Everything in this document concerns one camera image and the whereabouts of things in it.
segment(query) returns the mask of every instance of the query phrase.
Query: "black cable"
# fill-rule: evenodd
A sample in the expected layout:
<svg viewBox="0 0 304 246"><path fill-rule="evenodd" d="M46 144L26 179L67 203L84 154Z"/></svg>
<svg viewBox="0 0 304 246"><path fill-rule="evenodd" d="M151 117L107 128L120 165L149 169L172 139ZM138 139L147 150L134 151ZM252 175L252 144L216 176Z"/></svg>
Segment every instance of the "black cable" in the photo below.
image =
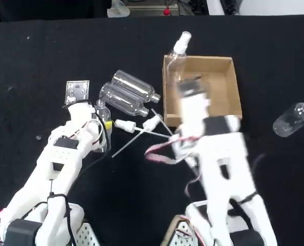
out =
<svg viewBox="0 0 304 246"><path fill-rule="evenodd" d="M72 102L70 104L65 104L62 108L63 109L67 109L70 106L72 106L74 104L79 104L79 103L90 103L96 109L96 106L95 106L94 102L92 100L90 100L90 99L82 99L82 100L78 100L78 101Z"/></svg>
<svg viewBox="0 0 304 246"><path fill-rule="evenodd" d="M95 106L95 104L94 104L94 102L93 102L92 100L89 100L89 99L78 100L78 101L76 101L76 102L74 102L74 103L72 103L72 104L64 105L63 108L67 109L67 108L70 107L71 105L74 105L74 104L77 104L77 103L85 103L85 102L90 103L90 104L94 107L94 109L95 109L96 117L99 119L99 121L100 121L100 123L101 123L101 125L102 125L102 127L103 127L103 131L105 132L105 138L106 138L106 146L107 146L107 149L106 149L106 151L104 152L104 154L103 154L102 157L100 157L99 159L97 159L97 160L93 161L92 163L88 164L84 169L81 170L81 172L79 173L79 175L77 176L77 178L76 178L75 181L73 182L73 184L72 184L72 186L71 186L71 188L70 188L70 190L69 190L69 192L68 192L68 195L69 195L69 194L71 193L71 191L73 190L73 188L74 188L75 184L77 183L78 179L79 179L80 177L82 177L83 174L84 174L88 169L90 169L90 168L91 168L92 166L94 166L96 163L98 163L98 162L100 162L101 160L103 160L103 159L108 155L108 153L109 153L110 150L111 150L111 141L110 141L110 139L109 139L109 135L107 134L106 126L105 126L105 124L104 124L104 122L103 122L103 119L100 117L99 114L97 114L96 106Z"/></svg>
<svg viewBox="0 0 304 246"><path fill-rule="evenodd" d="M66 215L66 220L67 220L67 224L68 224L68 231L69 231L71 242L72 242L73 246L76 246L75 238L73 236L73 232L72 232L72 229L71 229L71 217L70 217L71 209L70 209L70 205L69 205L69 202L68 202L68 198L64 194L54 194L53 192L50 192L49 197L47 198L47 200L49 198L54 198L54 197L63 197L64 200L65 200L65 208L66 208L65 215Z"/></svg>
<svg viewBox="0 0 304 246"><path fill-rule="evenodd" d="M188 6L189 4L187 4L181 0L177 0L177 2L178 2L178 10L179 10L179 4L181 4L182 8L186 11L186 13L188 13L188 15L192 15L191 12L189 12L188 9L185 7L185 5Z"/></svg>
<svg viewBox="0 0 304 246"><path fill-rule="evenodd" d="M38 202L38 203L34 206L34 208L37 208L39 205L41 205L41 204L43 204L43 203L47 204L46 201L41 201L41 202ZM21 219L24 219L25 217L27 217L31 211L32 211L32 209L30 209L27 213L25 213L25 214L21 217Z"/></svg>

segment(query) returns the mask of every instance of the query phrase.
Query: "empty plastic bottle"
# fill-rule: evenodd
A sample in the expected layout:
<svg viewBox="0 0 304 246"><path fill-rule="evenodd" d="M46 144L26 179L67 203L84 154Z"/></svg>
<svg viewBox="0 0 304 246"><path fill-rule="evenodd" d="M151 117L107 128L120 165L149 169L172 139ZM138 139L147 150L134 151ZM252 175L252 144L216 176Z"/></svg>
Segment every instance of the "empty plastic bottle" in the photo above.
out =
<svg viewBox="0 0 304 246"><path fill-rule="evenodd" d="M101 88L99 98L132 116L141 115L146 117L149 112L144 107L141 99L110 83L106 83Z"/></svg>
<svg viewBox="0 0 304 246"><path fill-rule="evenodd" d="M281 137L288 137L304 126L304 102L290 107L273 124L274 132Z"/></svg>
<svg viewBox="0 0 304 246"><path fill-rule="evenodd" d="M169 85L175 85L182 80L187 59L186 49L190 39L191 34L183 32L166 59L166 83Z"/></svg>
<svg viewBox="0 0 304 246"><path fill-rule="evenodd" d="M155 93L154 88L151 85L122 70L118 70L113 75L111 83L129 91L131 94L140 98L144 103L149 101L157 103L160 100L160 95Z"/></svg>
<svg viewBox="0 0 304 246"><path fill-rule="evenodd" d="M111 112L105 106L105 101L104 100L101 100L101 99L97 100L96 110L97 110L97 114L99 114L99 116L102 118L102 120L105 124L107 135L108 135L109 141L111 142L111 134L112 134ZM106 150L107 150L107 145L104 145L103 147L98 148L96 150L96 152L105 152Z"/></svg>

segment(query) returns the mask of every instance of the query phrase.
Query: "perforated metal plate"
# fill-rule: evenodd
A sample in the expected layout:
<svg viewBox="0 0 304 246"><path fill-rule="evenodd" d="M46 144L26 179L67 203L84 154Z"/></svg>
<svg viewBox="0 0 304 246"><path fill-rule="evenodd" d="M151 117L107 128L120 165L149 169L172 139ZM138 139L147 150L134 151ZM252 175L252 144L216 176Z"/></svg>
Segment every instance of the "perforated metal plate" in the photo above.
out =
<svg viewBox="0 0 304 246"><path fill-rule="evenodd" d="M89 223L82 224L76 234L75 240L77 246L100 246Z"/></svg>
<svg viewBox="0 0 304 246"><path fill-rule="evenodd" d="M180 222L169 246L198 246L197 238L186 222Z"/></svg>

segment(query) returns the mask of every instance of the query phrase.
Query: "white robotic arm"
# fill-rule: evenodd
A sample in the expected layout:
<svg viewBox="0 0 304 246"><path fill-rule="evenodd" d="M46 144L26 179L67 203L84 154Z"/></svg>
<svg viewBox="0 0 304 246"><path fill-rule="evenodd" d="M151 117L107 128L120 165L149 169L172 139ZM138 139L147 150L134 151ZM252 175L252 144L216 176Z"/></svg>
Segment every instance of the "white robotic arm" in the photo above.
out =
<svg viewBox="0 0 304 246"><path fill-rule="evenodd" d="M52 131L29 179L0 213L0 239L5 246L19 242L25 243L21 246L66 245L70 240L66 195L80 173L82 159L90 151L102 147L106 136L103 128L99 130L102 124L95 118L94 106L79 102L68 110L71 120ZM70 228L75 234L81 226L84 211L72 203L69 203L69 209ZM25 232L33 227L37 227L36 231ZM34 235L18 236L16 230Z"/></svg>
<svg viewBox="0 0 304 246"><path fill-rule="evenodd" d="M229 201L232 199L241 212L247 215L248 224L252 227L246 231L249 239L245 242L242 239L243 244L240 245L276 246L276 237L264 202L256 192L246 160L247 149L243 135L237 132L239 120L233 115L209 117L206 92L194 79L178 85L178 91L181 93L183 124L172 139L195 137L198 140L177 141L172 146L176 159L185 157L190 167L199 166L200 182L208 199L203 203L207 205L204 214L196 203L186 209L186 216L195 232L204 245L235 246L233 233L239 231L241 240L242 226L240 220L237 228L234 225L229 230Z"/></svg>

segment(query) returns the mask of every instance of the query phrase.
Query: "white robot part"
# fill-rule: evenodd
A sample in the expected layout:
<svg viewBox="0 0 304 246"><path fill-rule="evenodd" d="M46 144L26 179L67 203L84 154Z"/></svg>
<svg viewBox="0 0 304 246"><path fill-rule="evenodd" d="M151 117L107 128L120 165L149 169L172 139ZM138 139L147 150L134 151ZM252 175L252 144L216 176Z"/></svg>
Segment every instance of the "white robot part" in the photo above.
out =
<svg viewBox="0 0 304 246"><path fill-rule="evenodd" d="M64 220L66 204L64 197L52 197L50 192L67 195L82 168L82 159L98 146L94 143L102 133L98 130L98 120L93 119L94 108L87 102L69 107L71 120L65 126L52 131L48 143L37 160L37 165L24 186L14 195L8 206L0 213L0 239L5 241L7 227L16 219L21 219L38 203L26 220L42 222L35 237L37 246L66 245L69 241L67 222ZM56 145L58 140L76 142L75 148ZM83 209L76 204L71 208L71 228L79 229L84 217Z"/></svg>

